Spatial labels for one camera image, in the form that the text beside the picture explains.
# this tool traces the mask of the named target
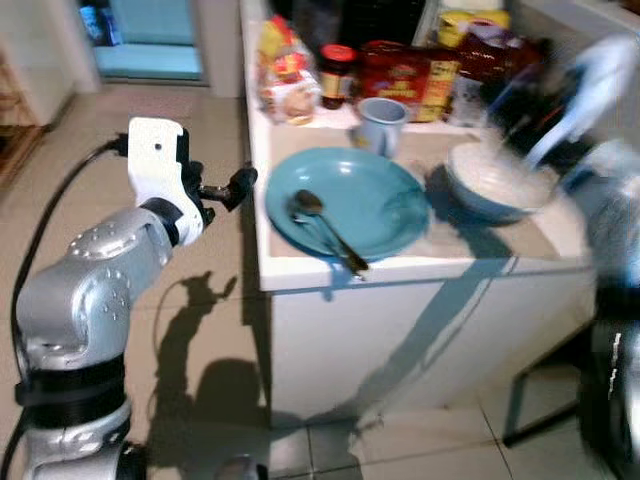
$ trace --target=chair leg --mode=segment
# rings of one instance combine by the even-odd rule
[[[527,440],[529,437],[542,433],[551,427],[569,420],[578,413],[578,401],[573,401],[569,405],[547,415],[539,420],[531,422],[529,425],[505,435],[502,443],[507,448],[511,448],[518,443]]]

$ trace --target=white countertop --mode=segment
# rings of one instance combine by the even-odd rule
[[[266,213],[264,198],[270,174],[270,129],[271,120],[260,110],[254,83],[254,58],[262,22],[266,18],[264,0],[241,0],[242,35],[245,54],[245,84],[247,110],[250,129],[251,156],[258,170],[255,185],[255,216],[258,242],[258,262],[260,285],[265,291],[314,289],[335,284],[327,263],[313,257],[283,258],[273,257],[269,248],[269,233],[273,228]],[[299,128],[341,128],[346,129],[357,123],[351,109],[325,110],[319,108],[314,120]],[[469,134],[482,138],[482,130],[452,127],[442,122],[432,124],[409,124],[407,130],[416,133]],[[553,272],[585,268],[587,248],[582,232],[582,218],[573,204],[566,198],[558,198],[552,204],[532,217],[540,230],[555,247],[562,260],[515,259],[510,261],[504,272],[510,274]],[[415,282],[461,275],[474,258],[430,258],[391,257],[375,262],[367,272],[367,285],[396,282]]]

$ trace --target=kitchen counter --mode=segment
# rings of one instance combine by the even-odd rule
[[[562,195],[529,220],[552,256],[533,254],[526,240],[517,256],[409,249],[375,262],[366,282],[353,283],[325,261],[278,247],[285,242],[264,202],[270,172],[282,160],[274,139],[287,138],[293,151],[327,138],[340,142],[357,119],[348,107],[319,108],[310,124],[296,127],[297,139],[282,137],[283,128],[293,127],[271,123],[253,80],[263,0],[242,0],[241,15],[251,156],[259,172],[260,285],[272,295],[274,425],[442,406],[511,378],[588,321],[592,303],[585,292],[593,291],[593,279],[584,225]],[[492,135],[441,122],[410,124],[406,132],[427,145],[445,136],[487,141]],[[491,237],[484,229],[467,234],[460,241],[481,245]]]

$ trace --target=jar lid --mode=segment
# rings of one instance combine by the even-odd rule
[[[322,47],[322,55],[335,62],[353,62],[356,58],[356,52],[353,48],[335,43]]]

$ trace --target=doorway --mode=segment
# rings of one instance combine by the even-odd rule
[[[100,75],[204,83],[190,0],[78,0]]]

